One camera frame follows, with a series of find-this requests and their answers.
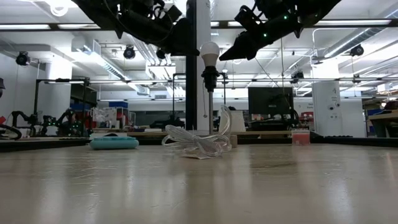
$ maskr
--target metal pole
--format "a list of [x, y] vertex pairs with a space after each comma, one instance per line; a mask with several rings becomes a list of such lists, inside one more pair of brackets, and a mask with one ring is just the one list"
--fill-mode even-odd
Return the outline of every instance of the metal pole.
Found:
[[209, 135], [213, 134], [213, 92], [209, 92]]
[[36, 80], [36, 88], [35, 88], [35, 105], [33, 109], [33, 114], [37, 115], [37, 100], [39, 97], [39, 84], [41, 80]]
[[81, 124], [81, 135], [85, 134], [85, 124], [86, 124], [86, 89], [87, 89], [87, 81], [85, 80], [83, 84], [83, 121]]
[[225, 76], [226, 74], [224, 73], [224, 105], [226, 106], [226, 84], [225, 84]]
[[173, 120], [175, 119], [174, 118], [174, 114], [175, 114], [175, 105], [174, 105], [174, 98], [175, 98], [175, 94], [174, 94], [174, 79], [175, 79], [175, 74], [173, 74], [173, 116], [172, 116], [172, 118], [173, 118]]

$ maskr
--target red object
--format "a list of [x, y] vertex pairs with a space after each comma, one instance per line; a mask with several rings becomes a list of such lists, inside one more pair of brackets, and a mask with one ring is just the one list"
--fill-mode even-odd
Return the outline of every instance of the red object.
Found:
[[310, 144], [310, 133], [293, 133], [293, 144], [307, 146]]
[[309, 122], [313, 122], [313, 112], [301, 113], [300, 120], [308, 120]]

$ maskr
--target coiled cable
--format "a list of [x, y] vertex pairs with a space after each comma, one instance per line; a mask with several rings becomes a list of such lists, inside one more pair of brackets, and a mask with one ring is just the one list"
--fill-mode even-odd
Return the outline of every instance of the coiled cable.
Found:
[[212, 136], [199, 137], [189, 133], [188, 131], [172, 125], [166, 126], [166, 132], [169, 134], [163, 138], [162, 145], [166, 148], [182, 151], [183, 153], [199, 150], [199, 153], [208, 157], [217, 157], [223, 152], [228, 152], [232, 149], [229, 141], [231, 134], [232, 115], [227, 106], [221, 106], [221, 113], [225, 113], [227, 117], [225, 127], [218, 133]]

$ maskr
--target white container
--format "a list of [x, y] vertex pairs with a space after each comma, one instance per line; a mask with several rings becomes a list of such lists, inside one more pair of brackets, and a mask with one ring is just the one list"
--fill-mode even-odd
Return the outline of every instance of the white container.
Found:
[[[244, 127], [244, 119], [243, 119], [243, 111], [231, 111], [232, 115], [232, 123], [231, 123], [231, 132], [245, 132], [246, 128]], [[221, 114], [220, 128], [221, 131], [226, 126], [226, 115], [224, 113]]]

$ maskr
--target wooden table surface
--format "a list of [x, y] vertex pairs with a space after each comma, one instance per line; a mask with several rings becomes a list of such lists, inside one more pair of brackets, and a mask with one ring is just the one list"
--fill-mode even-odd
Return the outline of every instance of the wooden table surface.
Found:
[[0, 154], [0, 222], [396, 224], [398, 150], [239, 146], [182, 158], [161, 146]]

